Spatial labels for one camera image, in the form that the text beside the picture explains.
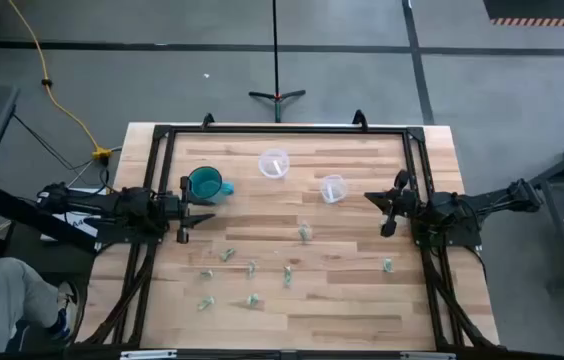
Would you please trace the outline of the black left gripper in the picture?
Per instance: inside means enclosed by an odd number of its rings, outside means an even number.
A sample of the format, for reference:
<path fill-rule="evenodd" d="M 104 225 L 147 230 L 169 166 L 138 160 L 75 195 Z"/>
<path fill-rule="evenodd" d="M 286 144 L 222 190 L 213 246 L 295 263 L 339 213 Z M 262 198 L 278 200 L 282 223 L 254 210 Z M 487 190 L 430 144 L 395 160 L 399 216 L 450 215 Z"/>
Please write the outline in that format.
<path fill-rule="evenodd" d="M 190 180 L 187 176 L 180 178 L 179 189 L 179 195 L 173 195 L 168 192 L 163 196 L 163 212 L 167 221 L 176 221 L 178 223 L 176 241 L 180 244 L 187 244 L 189 242 L 189 228 L 194 228 L 196 225 L 214 217 L 214 214 L 189 216 L 189 203 L 199 206 L 214 206 L 215 203 L 207 199 L 191 197 Z"/>

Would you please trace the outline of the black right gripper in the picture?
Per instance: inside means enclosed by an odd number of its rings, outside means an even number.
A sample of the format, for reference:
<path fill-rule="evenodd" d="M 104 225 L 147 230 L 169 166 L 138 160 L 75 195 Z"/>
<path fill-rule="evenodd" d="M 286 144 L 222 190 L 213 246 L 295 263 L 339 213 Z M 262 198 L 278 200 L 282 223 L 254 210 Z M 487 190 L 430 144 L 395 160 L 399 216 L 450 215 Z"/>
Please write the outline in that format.
<path fill-rule="evenodd" d="M 369 200 L 381 213 L 386 216 L 386 220 L 381 227 L 383 237 L 394 235 L 397 216 L 408 218 L 413 215 L 418 207 L 419 200 L 416 194 L 407 188 L 410 174 L 406 170 L 400 170 L 396 175 L 394 186 L 387 192 L 365 192 L 364 197 Z"/>

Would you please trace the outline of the teal ceramic mug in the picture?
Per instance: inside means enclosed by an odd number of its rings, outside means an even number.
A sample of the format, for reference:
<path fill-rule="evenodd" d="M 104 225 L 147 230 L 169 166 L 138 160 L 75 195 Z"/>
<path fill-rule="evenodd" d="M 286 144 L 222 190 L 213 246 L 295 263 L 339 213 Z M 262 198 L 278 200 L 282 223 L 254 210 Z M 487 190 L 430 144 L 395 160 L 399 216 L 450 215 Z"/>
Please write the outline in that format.
<path fill-rule="evenodd" d="M 214 167 L 202 166 L 189 174 L 191 192 L 201 200 L 215 205 L 222 204 L 234 194 L 234 185 L 225 182 L 221 173 Z"/>

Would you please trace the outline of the clear plastic cup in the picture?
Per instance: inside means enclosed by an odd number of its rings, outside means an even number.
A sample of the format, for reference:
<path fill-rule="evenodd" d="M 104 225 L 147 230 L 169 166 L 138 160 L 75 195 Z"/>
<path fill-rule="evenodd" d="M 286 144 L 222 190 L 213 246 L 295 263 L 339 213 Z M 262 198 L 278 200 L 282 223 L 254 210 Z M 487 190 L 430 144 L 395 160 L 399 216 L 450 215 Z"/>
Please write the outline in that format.
<path fill-rule="evenodd" d="M 341 175 L 328 175 L 321 180 L 320 193 L 326 204 L 334 204 L 347 196 L 348 186 Z"/>
<path fill-rule="evenodd" d="M 282 149 L 268 149 L 259 156 L 258 168 L 267 178 L 284 178 L 290 169 L 290 158 Z"/>

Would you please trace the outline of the white paper sheet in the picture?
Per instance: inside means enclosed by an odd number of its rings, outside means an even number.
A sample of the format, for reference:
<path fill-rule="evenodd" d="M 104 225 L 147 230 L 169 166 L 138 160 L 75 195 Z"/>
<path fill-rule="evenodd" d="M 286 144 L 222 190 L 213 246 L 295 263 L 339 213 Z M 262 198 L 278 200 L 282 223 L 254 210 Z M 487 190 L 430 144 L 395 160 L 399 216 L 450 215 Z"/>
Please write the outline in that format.
<path fill-rule="evenodd" d="M 70 190 L 75 190 L 78 192 L 94 192 L 96 189 L 95 188 L 69 188 Z M 98 230 L 96 228 L 94 228 L 93 226 L 90 226 L 88 224 L 85 223 L 85 219 L 87 219 L 88 217 L 90 217 L 90 215 L 88 215 L 87 213 L 81 213 L 81 212 L 66 212 L 66 213 L 62 213 L 62 214 L 52 214 L 52 216 L 62 222 L 65 222 L 71 226 L 73 226 L 76 229 L 79 229 L 93 237 L 97 236 Z M 46 242 L 54 242 L 57 241 L 56 239 L 49 237 L 45 234 L 41 234 L 40 235 L 40 240 L 42 241 L 46 241 Z"/>

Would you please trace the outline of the black tripod stand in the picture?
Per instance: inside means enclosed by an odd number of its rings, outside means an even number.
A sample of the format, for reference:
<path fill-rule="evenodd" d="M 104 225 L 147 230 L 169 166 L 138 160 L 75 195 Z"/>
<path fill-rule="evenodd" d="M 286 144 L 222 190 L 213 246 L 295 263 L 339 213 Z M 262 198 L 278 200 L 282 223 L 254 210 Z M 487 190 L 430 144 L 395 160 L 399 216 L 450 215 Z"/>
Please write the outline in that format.
<path fill-rule="evenodd" d="M 272 36 L 273 36 L 273 60 L 274 60 L 274 92 L 272 94 L 250 91 L 248 95 L 252 98 L 267 99 L 273 103 L 274 122 L 282 122 L 282 103 L 290 98 L 302 97 L 306 94 L 305 90 L 297 90 L 287 93 L 280 91 L 280 73 L 279 73 L 279 42 L 278 42 L 278 15 L 277 0 L 271 0 L 272 10 Z"/>

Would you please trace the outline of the person's shoe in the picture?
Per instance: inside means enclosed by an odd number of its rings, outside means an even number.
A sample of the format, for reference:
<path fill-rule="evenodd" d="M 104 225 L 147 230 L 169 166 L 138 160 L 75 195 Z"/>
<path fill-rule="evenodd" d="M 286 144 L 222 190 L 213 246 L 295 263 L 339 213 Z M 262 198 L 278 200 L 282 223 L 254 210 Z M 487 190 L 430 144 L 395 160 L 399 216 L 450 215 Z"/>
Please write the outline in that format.
<path fill-rule="evenodd" d="M 58 318 L 48 329 L 53 340 L 68 341 L 75 328 L 79 312 L 79 293 L 72 282 L 62 282 L 58 286 Z"/>

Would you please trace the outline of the person's leg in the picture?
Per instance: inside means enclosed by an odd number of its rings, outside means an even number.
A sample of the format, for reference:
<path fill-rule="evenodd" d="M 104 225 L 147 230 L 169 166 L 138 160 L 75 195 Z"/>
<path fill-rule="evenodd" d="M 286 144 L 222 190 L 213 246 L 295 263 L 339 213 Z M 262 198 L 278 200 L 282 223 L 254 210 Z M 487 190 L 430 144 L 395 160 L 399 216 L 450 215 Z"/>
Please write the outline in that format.
<path fill-rule="evenodd" d="M 0 258 L 0 353 L 22 319 L 43 328 L 58 322 L 58 288 L 16 258 Z"/>

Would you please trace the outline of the black mat with orange stripes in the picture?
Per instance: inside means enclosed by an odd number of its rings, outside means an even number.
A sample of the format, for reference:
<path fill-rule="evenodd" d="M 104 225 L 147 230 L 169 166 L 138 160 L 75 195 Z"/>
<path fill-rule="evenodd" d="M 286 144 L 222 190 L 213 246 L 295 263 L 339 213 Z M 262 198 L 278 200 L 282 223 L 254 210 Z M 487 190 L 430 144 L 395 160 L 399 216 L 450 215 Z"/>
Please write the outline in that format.
<path fill-rule="evenodd" d="M 498 26 L 564 27 L 564 0 L 483 0 Z"/>

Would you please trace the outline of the black aluminium table frame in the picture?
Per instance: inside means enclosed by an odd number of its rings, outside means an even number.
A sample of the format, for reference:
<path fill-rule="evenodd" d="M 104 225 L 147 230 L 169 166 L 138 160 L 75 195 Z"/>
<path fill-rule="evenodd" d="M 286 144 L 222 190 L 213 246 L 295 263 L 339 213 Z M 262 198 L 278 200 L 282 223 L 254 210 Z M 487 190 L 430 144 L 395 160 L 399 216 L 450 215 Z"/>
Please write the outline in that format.
<path fill-rule="evenodd" d="M 444 126 L 379 126 L 366 133 L 313 125 L 223 125 L 181 133 L 170 163 L 158 161 L 176 189 L 200 166 L 217 168 L 234 194 L 207 213 L 186 245 L 168 235 L 156 251 L 140 343 L 144 347 L 431 350 L 437 334 L 461 333 L 447 312 L 431 318 L 421 254 L 409 226 L 379 233 L 379 210 L 364 193 L 390 188 L 410 169 L 422 191 L 462 192 L 453 136 Z M 265 177 L 259 156 L 282 149 L 284 178 Z M 341 175 L 347 196 L 326 204 L 321 180 Z M 301 224 L 311 227 L 303 243 Z M 220 254 L 235 254 L 223 262 Z M 393 272 L 383 271 L 390 258 Z M 257 263 L 253 278 L 248 263 Z M 286 288 L 284 267 L 292 268 Z M 211 279 L 200 273 L 211 270 Z M 256 293 L 259 303 L 249 307 Z M 207 296 L 215 303 L 203 311 Z"/>

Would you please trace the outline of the silver metal bracket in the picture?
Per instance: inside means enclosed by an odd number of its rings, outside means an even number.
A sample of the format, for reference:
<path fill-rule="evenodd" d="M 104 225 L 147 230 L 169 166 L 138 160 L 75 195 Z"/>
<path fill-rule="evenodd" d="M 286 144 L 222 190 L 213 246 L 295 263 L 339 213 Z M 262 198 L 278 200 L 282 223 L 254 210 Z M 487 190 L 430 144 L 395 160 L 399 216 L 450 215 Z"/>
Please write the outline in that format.
<path fill-rule="evenodd" d="M 119 360 L 169 360 L 176 359 L 177 356 L 176 349 L 134 350 L 122 352 Z"/>
<path fill-rule="evenodd" d="M 457 360 L 457 357 L 454 353 L 403 351 L 400 360 Z"/>

